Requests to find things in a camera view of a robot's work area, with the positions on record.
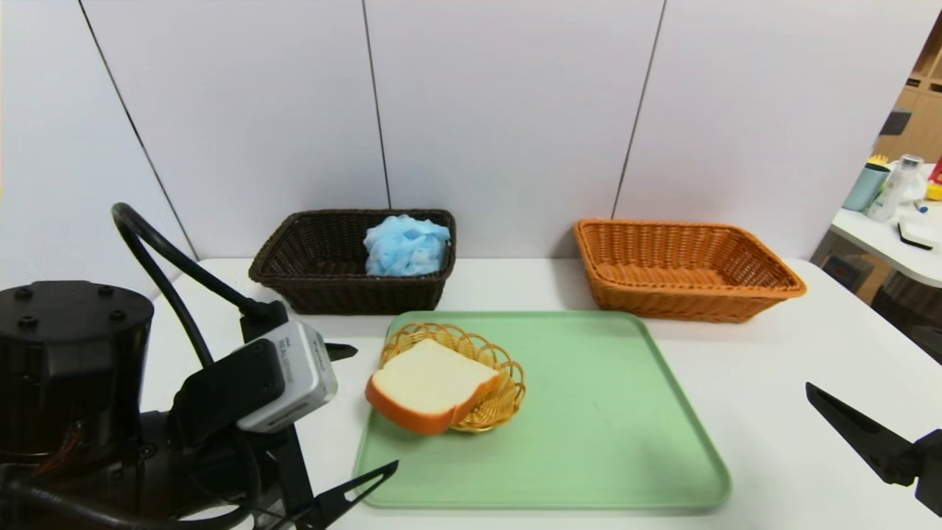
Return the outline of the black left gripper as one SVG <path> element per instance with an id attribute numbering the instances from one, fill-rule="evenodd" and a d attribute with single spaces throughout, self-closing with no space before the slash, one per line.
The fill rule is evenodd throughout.
<path id="1" fill-rule="evenodd" d="M 386 483 L 390 461 L 313 497 L 297 440 L 296 420 L 316 409 L 316 332 L 287 318 L 279 303 L 260 305 L 242 319 L 244 345 L 221 360 L 205 348 L 188 309 L 178 317 L 193 340 L 202 369 L 185 380 L 171 408 L 171 432 L 188 453 L 193 474 L 249 473 L 244 499 L 278 493 L 296 529 L 327 529 Z M 350 344 L 325 342 L 330 362 L 353 358 Z"/>

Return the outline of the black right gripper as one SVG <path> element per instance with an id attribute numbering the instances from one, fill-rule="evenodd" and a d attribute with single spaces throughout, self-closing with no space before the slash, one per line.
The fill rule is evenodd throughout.
<path id="1" fill-rule="evenodd" d="M 914 444 L 810 382 L 805 383 L 805 397 L 886 484 L 909 487 L 918 476 L 916 500 L 941 517 L 940 429 Z"/>

